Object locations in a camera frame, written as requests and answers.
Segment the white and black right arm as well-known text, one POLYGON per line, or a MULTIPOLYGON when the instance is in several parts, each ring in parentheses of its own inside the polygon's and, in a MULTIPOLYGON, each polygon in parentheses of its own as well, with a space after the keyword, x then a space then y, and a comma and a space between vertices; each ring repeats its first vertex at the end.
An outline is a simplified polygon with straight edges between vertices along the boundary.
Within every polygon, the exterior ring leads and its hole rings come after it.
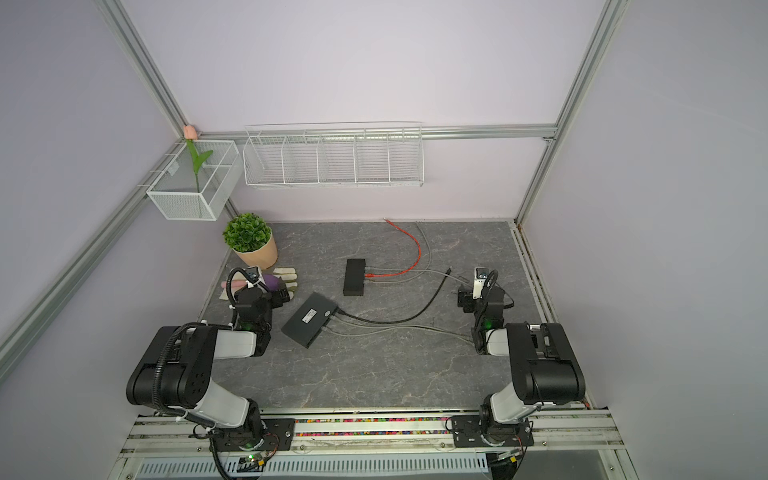
POLYGON ((474 317, 473 345, 481 355, 509 361, 510 382, 488 395, 474 415, 454 416, 446 423, 454 445, 517 447, 533 444, 530 416, 547 405, 584 399, 586 382, 562 325, 504 320, 512 307, 498 284, 498 272, 474 271, 470 287, 458 291, 457 305, 474 317))

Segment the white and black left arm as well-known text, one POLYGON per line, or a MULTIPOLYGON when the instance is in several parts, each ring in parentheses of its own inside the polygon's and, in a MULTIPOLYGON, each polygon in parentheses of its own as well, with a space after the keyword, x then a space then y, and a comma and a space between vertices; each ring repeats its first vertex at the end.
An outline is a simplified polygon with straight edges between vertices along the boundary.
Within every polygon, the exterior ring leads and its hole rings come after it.
POLYGON ((284 421, 266 423, 256 401, 219 385, 212 370, 218 360, 266 352, 273 312, 292 299, 295 281, 292 269, 232 269, 224 284, 229 322, 160 328, 129 377, 128 402, 203 427, 216 452, 262 451, 271 456, 287 449, 291 427, 284 421))

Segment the black ribbed network switch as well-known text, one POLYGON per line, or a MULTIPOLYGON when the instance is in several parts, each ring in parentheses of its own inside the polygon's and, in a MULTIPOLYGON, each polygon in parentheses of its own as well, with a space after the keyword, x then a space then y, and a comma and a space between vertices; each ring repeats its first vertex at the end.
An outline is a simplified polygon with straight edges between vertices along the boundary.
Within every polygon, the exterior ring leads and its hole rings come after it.
POLYGON ((365 259, 348 259, 346 261, 343 282, 344 296, 363 296, 366 274, 365 259))

